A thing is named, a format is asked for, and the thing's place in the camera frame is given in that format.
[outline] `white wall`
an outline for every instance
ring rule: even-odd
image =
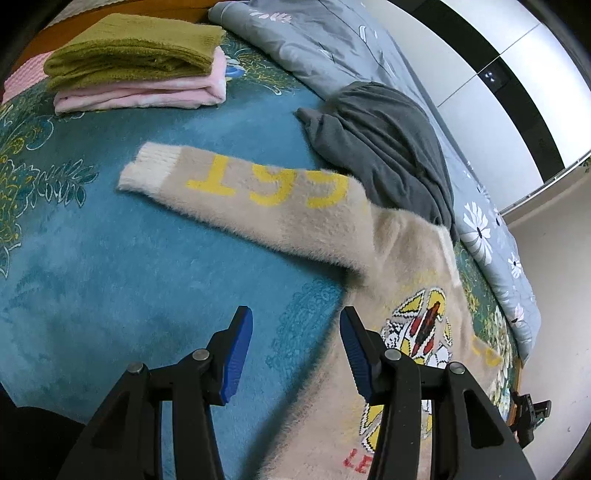
[[[550,480],[591,422],[591,173],[509,228],[542,314],[521,392],[553,404],[525,453],[537,479]]]

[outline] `metal screw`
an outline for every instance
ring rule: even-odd
[[[449,364],[449,370],[451,370],[453,374],[462,375],[466,371],[466,367],[460,362],[452,362]]]
[[[402,353],[400,353],[400,350],[389,348],[384,352],[384,357],[386,357],[388,360],[396,362],[402,358]]]
[[[137,375],[144,369],[144,364],[142,362],[131,362],[127,366],[127,371],[130,374]]]
[[[200,348],[199,350],[195,350],[191,356],[193,360],[203,362],[209,358],[209,351],[206,348]]]

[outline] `white cuff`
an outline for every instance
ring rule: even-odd
[[[164,180],[176,165],[182,147],[147,142],[135,161],[128,163],[119,176],[119,190],[157,195]]]

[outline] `green towel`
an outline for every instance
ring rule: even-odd
[[[224,30],[182,20],[111,14],[58,48],[45,62],[48,89],[119,80],[209,75]]]

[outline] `fuzzy beige sweater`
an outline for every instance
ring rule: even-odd
[[[345,304],[389,348],[416,362],[464,363],[486,391],[500,358],[475,335],[444,227],[368,202],[329,171],[267,167],[191,147],[145,144],[119,179],[199,221],[272,249],[349,269]],[[366,477],[381,419],[357,393],[337,323],[261,476]],[[419,478],[428,478],[431,414],[423,401]]]

